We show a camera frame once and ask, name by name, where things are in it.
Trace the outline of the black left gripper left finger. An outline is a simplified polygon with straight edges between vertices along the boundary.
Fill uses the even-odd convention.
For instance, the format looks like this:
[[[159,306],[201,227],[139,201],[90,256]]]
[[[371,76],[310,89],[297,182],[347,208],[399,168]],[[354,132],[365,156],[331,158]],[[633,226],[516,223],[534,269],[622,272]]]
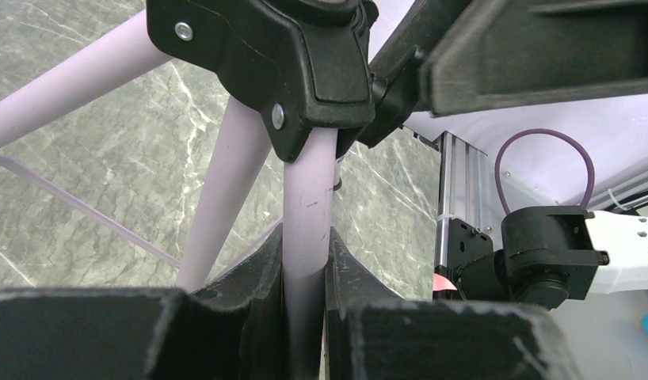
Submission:
[[[0,379],[284,379],[281,243],[193,293],[0,291]]]

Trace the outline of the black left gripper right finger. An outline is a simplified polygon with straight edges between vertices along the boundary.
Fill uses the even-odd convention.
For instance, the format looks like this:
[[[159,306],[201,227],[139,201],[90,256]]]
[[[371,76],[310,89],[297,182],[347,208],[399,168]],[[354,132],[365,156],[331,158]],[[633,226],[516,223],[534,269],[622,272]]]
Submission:
[[[579,379],[562,332],[535,306],[411,301],[330,233],[328,379]]]

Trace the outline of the lilac music stand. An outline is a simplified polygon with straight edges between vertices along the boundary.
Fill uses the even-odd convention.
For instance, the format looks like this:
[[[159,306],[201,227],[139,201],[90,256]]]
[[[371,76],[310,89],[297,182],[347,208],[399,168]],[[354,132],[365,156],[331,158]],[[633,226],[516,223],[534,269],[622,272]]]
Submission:
[[[340,160],[378,145],[418,107],[421,56],[371,70],[372,1],[149,1],[146,8],[0,101],[0,148],[123,84],[180,59],[214,73],[231,95],[175,288],[193,293],[282,230],[286,378],[318,376],[325,354],[325,268]],[[484,116],[465,141],[486,154],[482,209],[502,248],[501,223],[527,207],[639,216],[648,201],[648,127],[621,102],[648,93],[434,116]],[[648,116],[648,107],[644,111]],[[0,156],[149,252],[154,247],[53,183]]]

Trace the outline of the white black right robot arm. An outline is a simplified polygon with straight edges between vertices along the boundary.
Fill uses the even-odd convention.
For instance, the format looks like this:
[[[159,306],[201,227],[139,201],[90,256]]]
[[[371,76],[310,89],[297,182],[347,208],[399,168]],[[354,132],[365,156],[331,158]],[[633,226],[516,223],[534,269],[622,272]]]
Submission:
[[[455,219],[455,290],[409,301],[333,232],[327,378],[648,379],[648,217],[527,207],[501,236]]]

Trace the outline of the black right arm gripper finger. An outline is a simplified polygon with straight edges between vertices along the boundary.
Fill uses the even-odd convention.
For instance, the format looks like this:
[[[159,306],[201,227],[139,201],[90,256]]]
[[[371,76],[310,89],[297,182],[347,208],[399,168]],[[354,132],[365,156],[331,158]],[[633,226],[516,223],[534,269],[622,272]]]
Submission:
[[[648,1],[412,1],[372,59],[411,49],[438,115],[648,93]]]

